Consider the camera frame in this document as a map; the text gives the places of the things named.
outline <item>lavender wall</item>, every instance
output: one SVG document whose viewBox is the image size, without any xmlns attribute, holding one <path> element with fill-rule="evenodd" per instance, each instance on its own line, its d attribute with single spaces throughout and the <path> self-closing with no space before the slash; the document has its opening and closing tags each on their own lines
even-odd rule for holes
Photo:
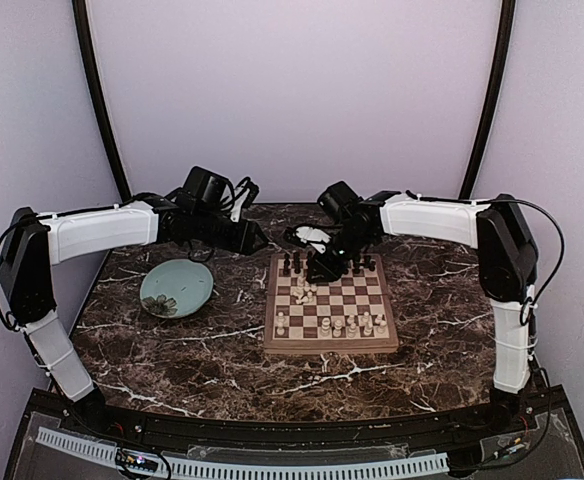
<svg viewBox="0 0 584 480">
<path fill-rule="evenodd" d="M 18 207 L 64 210 L 116 200 L 91 110 L 70 1 L 0 2 L 0 233 Z M 102 256 L 56 267 L 69 327 Z M 33 386 L 45 377 L 0 325 L 0 478 Z"/>
<path fill-rule="evenodd" d="M 261 200 L 458 192 L 498 0 L 89 2 L 101 78 L 134 191 L 193 164 Z"/>
<path fill-rule="evenodd" d="M 477 194 L 501 191 L 547 207 L 565 231 L 565 265 L 539 307 L 538 352 L 553 382 L 565 386 L 584 434 L 584 1 L 517 6 Z M 529 218 L 545 278 L 556 234 Z"/>
</svg>

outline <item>light blue plate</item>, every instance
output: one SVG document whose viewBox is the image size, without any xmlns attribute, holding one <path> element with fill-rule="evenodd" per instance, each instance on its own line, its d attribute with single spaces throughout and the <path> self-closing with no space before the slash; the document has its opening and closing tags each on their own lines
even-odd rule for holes
<svg viewBox="0 0 584 480">
<path fill-rule="evenodd" d="M 208 301 L 214 279 L 210 270 L 190 260 L 168 260 L 154 267 L 141 284 L 141 305 L 161 318 L 191 315 Z"/>
</svg>

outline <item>zip tie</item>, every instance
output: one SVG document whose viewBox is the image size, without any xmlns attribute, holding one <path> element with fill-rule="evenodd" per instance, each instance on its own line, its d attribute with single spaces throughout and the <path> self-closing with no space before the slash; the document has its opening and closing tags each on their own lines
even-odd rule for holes
<svg viewBox="0 0 584 480">
<path fill-rule="evenodd" d="M 494 339 L 494 341 L 496 342 L 497 345 L 501 345 L 502 347 L 509 348 L 511 350 L 530 350 L 531 348 L 534 348 L 534 347 L 536 347 L 538 345 L 539 338 L 537 337 L 534 340 L 534 343 L 528 344 L 528 345 L 526 345 L 524 347 L 519 347 L 517 345 L 511 345 L 509 343 L 505 343 L 505 342 L 502 342 L 502 341 L 496 340 L 496 339 Z"/>
</svg>

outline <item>chessboard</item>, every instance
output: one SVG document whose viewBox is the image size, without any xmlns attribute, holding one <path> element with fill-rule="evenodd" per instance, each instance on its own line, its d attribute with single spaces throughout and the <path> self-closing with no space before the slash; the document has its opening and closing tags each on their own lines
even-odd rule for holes
<svg viewBox="0 0 584 480">
<path fill-rule="evenodd" d="M 264 348 L 270 354 L 391 353 L 399 341 L 379 255 L 374 267 L 353 269 L 332 283 L 309 285 L 307 257 L 301 269 L 272 256 Z"/>
</svg>

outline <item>black base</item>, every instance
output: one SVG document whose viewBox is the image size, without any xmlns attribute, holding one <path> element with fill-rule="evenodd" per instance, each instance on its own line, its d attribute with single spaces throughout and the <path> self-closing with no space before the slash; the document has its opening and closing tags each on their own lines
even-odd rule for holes
<svg viewBox="0 0 584 480">
<path fill-rule="evenodd" d="M 574 433 L 584 469 L 584 443 L 562 386 L 551 389 L 553 409 L 562 408 Z M 534 416 L 544 412 L 547 394 L 532 393 L 522 402 L 521 416 L 529 428 L 537 427 Z M 533 414 L 525 410 L 532 408 Z M 172 452 L 188 452 L 192 447 L 232 449 L 312 451 L 352 449 L 407 444 L 411 452 L 434 449 L 446 452 L 455 465 L 480 461 L 481 439 L 493 435 L 488 429 L 468 430 L 459 419 L 480 422 L 489 405 L 448 412 L 390 417 L 370 421 L 326 423 L 262 423 L 180 418 L 170 415 L 106 407 L 108 421 L 118 423 L 127 440 Z M 65 416 L 65 402 L 57 395 L 33 390 L 14 442 L 5 478 L 10 478 L 31 412 L 61 419 L 61 427 L 90 434 L 72 416 Z M 514 417 L 505 432 L 523 430 L 523 421 Z"/>
</svg>

